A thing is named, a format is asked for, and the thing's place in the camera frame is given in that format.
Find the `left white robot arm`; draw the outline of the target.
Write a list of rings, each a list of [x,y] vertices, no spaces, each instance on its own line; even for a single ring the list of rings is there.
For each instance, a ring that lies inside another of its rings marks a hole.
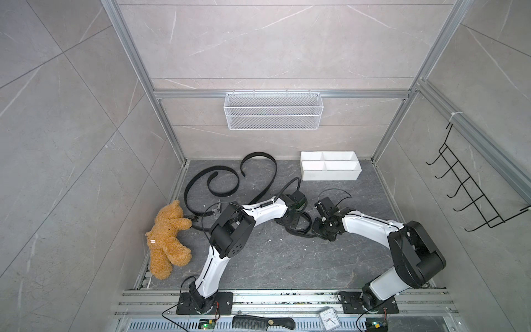
[[[306,204],[307,199],[299,190],[252,205],[229,204],[212,226],[208,256],[190,293],[199,300],[214,296],[228,262],[243,250],[254,228],[276,219],[291,222]]]

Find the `long black leather belt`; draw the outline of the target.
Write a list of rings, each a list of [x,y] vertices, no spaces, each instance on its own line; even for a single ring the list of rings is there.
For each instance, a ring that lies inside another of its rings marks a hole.
[[[278,225],[283,226],[291,235],[303,238],[316,237],[316,235],[311,232],[313,222],[311,216],[307,212],[289,210],[283,217],[275,219],[275,222]]]

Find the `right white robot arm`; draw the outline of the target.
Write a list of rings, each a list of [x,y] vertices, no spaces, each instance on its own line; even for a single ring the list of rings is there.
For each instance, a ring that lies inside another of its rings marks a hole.
[[[333,242],[346,232],[377,242],[390,250],[393,267],[362,288],[360,301],[375,311],[407,289],[420,289],[447,265],[444,256],[417,221],[406,224],[383,220],[350,208],[340,209],[328,197],[318,201],[313,233]]]

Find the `brown teddy bear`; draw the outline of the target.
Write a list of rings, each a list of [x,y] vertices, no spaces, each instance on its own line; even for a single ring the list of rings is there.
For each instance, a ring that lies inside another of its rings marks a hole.
[[[173,266],[182,267],[191,262],[192,251],[177,238],[179,232],[191,227],[192,221],[184,217],[183,209],[177,200],[158,212],[152,229],[145,234],[150,250],[149,268],[156,279],[167,279],[173,271]]]

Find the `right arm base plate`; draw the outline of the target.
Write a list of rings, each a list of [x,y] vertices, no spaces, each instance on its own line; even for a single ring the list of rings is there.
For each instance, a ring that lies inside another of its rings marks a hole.
[[[371,293],[364,293],[362,291],[350,292],[339,291],[337,298],[342,305],[345,314],[364,313],[365,311],[376,313],[399,313],[398,305],[395,297],[390,297],[387,300],[379,300]]]

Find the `white divided storage box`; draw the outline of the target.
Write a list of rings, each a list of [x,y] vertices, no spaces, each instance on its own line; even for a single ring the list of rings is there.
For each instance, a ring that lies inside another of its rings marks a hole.
[[[354,151],[301,152],[303,181],[356,181],[362,172]]]

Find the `small white clock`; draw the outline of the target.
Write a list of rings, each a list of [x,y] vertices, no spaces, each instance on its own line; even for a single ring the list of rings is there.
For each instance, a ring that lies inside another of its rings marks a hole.
[[[319,312],[319,319],[325,331],[334,331],[341,327],[340,319],[334,308],[326,308]]]

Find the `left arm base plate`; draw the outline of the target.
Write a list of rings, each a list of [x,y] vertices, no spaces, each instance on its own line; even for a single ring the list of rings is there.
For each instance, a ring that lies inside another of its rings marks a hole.
[[[177,315],[229,315],[232,312],[234,293],[218,292],[213,296],[202,299],[199,295],[183,293],[178,300]]]

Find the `black comb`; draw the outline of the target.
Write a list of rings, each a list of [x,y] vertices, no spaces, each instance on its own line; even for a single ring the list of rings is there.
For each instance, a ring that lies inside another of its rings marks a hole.
[[[293,318],[267,318],[255,315],[235,315],[232,318],[232,327],[235,329],[266,331],[272,326],[295,330],[296,323]]]

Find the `curled black belt with buckle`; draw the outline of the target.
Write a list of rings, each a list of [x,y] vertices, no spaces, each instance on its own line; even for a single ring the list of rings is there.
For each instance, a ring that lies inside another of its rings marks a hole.
[[[215,190],[213,190],[211,188],[211,186],[210,186],[211,182],[214,181],[214,179],[218,176],[218,173],[220,171],[229,172],[229,173],[231,173],[232,175],[234,175],[236,177],[236,185],[232,189],[230,189],[228,191],[225,191],[225,192],[219,192],[219,191],[215,191]],[[239,185],[240,185],[239,174],[237,173],[236,170],[234,170],[231,167],[224,166],[224,165],[215,165],[215,166],[207,167],[204,170],[201,170],[186,185],[185,191],[184,191],[184,194],[183,194],[183,200],[184,200],[186,208],[192,214],[194,214],[194,215],[196,215],[198,217],[209,217],[209,216],[213,215],[213,213],[210,212],[209,210],[207,212],[196,211],[192,207],[190,207],[190,205],[188,203],[188,194],[189,194],[189,192],[193,188],[194,184],[197,181],[199,181],[205,175],[208,175],[208,178],[207,178],[207,189],[209,190],[210,194],[214,195],[215,197],[222,198],[222,197],[231,196],[239,189]]]

